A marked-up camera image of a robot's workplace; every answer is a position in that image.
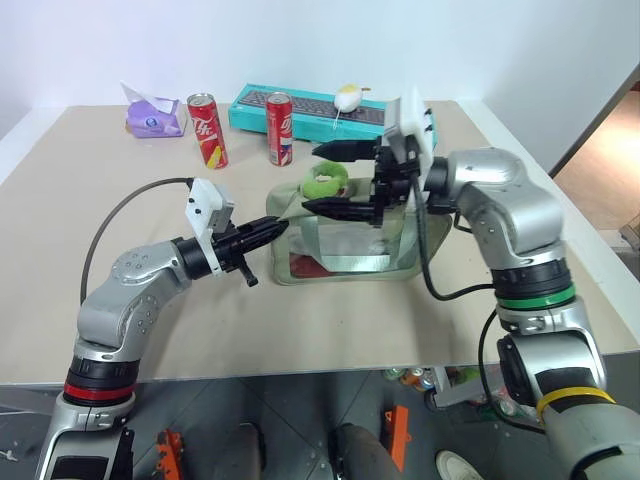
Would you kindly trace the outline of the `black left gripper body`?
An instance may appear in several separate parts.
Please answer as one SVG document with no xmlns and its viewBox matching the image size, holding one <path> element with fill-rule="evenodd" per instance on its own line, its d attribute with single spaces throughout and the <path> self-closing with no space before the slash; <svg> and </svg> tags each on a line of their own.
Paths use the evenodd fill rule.
<svg viewBox="0 0 640 480">
<path fill-rule="evenodd" d="M 230 225 L 223 233 L 214 233 L 212 246 L 225 273 L 239 270 L 249 287 L 258 284 L 245 259 L 247 253 L 256 249 L 255 228 L 252 225 Z"/>
</svg>

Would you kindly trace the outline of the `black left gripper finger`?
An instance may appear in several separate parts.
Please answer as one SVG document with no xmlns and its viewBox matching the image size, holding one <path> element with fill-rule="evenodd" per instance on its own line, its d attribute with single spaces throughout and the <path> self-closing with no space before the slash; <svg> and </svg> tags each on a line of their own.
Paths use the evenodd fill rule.
<svg viewBox="0 0 640 480">
<path fill-rule="evenodd" d="M 262 226 L 243 236 L 243 251 L 251 252 L 278 239 L 287 229 L 286 226 Z"/>
<path fill-rule="evenodd" d="M 238 226 L 242 241 L 274 241 L 289 227 L 287 220 L 262 217 Z"/>
</svg>

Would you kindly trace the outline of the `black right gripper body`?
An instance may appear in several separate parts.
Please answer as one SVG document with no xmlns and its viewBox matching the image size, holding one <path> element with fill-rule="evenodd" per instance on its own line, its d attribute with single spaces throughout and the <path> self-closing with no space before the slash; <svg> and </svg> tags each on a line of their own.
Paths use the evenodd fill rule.
<svg viewBox="0 0 640 480">
<path fill-rule="evenodd" d="M 421 149 L 414 135 L 400 140 L 400 153 L 382 145 L 382 137 L 374 147 L 374 177 L 371 182 L 374 227 L 383 224 L 384 212 L 397 205 L 406 204 L 412 191 L 411 178 L 421 173 L 419 154 Z"/>
</svg>

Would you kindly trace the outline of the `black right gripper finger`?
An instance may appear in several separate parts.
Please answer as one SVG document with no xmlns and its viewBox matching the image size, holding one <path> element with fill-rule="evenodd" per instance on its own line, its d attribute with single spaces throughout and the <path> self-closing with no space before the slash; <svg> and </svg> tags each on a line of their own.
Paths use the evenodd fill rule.
<svg viewBox="0 0 640 480">
<path fill-rule="evenodd" d="M 314 215 L 337 221 L 366 222 L 375 220 L 375 206 L 370 202 L 352 202 L 346 198 L 325 197 L 307 200 L 302 206 Z"/>
<path fill-rule="evenodd" d="M 333 162 L 355 162 L 375 158 L 375 140 L 333 140 L 312 150 L 314 156 Z"/>
</svg>

